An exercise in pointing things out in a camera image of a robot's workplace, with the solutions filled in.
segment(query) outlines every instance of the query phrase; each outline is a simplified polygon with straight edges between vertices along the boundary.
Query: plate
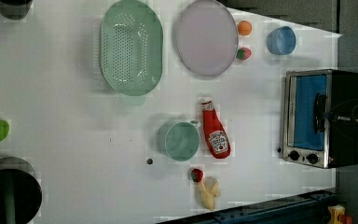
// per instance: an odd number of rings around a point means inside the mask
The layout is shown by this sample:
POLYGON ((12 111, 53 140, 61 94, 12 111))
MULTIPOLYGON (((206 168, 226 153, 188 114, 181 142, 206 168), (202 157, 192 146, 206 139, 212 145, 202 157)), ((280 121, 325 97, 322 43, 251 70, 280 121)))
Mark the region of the plate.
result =
POLYGON ((198 0, 188 6, 176 23, 175 39, 183 63, 197 75, 222 74, 238 49, 236 23, 214 0, 198 0))
POLYGON ((101 68, 106 81, 127 96, 152 91, 162 74, 163 31, 144 3, 122 0, 105 13, 101 27, 101 68))

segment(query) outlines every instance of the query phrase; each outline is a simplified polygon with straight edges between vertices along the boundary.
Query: colander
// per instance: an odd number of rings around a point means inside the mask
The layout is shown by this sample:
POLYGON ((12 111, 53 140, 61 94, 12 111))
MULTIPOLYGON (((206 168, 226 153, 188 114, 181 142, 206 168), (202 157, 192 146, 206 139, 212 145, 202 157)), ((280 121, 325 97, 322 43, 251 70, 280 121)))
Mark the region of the colander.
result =
POLYGON ((162 74, 163 32, 156 13, 137 0, 106 12, 101 28, 101 68, 106 81, 127 96, 152 91, 162 74))

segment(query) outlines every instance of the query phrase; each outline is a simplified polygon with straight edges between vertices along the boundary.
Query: orange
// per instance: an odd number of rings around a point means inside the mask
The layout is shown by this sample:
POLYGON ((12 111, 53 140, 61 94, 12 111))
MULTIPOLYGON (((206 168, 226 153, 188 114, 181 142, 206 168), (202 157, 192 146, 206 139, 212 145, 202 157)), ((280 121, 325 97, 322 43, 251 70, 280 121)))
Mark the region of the orange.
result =
POLYGON ((240 35, 249 35, 252 32, 252 24, 248 21, 238 23, 238 33, 240 35))

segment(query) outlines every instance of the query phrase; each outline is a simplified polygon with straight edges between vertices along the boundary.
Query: white table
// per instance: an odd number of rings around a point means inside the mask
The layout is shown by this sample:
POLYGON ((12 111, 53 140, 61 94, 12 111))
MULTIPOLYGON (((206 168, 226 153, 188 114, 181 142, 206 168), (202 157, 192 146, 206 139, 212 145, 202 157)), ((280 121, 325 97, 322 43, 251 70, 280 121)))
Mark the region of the white table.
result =
POLYGON ((172 42, 174 21, 193 1, 150 0, 164 29, 163 77, 145 105, 129 106, 98 67, 101 19, 115 2, 35 0, 23 21, 0 16, 0 119, 11 124, 0 157, 24 158, 37 171, 44 200, 34 223, 153 223, 208 212, 188 179, 191 167, 220 182, 218 210, 335 186, 334 170, 283 161, 276 149, 286 71, 336 68, 338 35, 230 10, 253 25, 240 39, 253 55, 202 80, 172 42), (266 36, 283 25, 295 29, 298 44, 289 56, 273 56, 266 36), (203 138, 190 161, 160 154, 161 124, 201 120, 205 95, 226 126, 231 156, 215 160, 203 138))

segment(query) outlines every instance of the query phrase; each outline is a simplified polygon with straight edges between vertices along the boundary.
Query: oven handle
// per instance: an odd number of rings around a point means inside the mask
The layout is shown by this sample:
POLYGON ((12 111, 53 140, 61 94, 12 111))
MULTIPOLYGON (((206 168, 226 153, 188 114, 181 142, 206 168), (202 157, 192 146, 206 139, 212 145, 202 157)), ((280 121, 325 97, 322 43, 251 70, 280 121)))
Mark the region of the oven handle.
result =
POLYGON ((326 107, 326 95, 316 93, 313 102, 313 131, 315 133, 324 132, 324 113, 326 107))

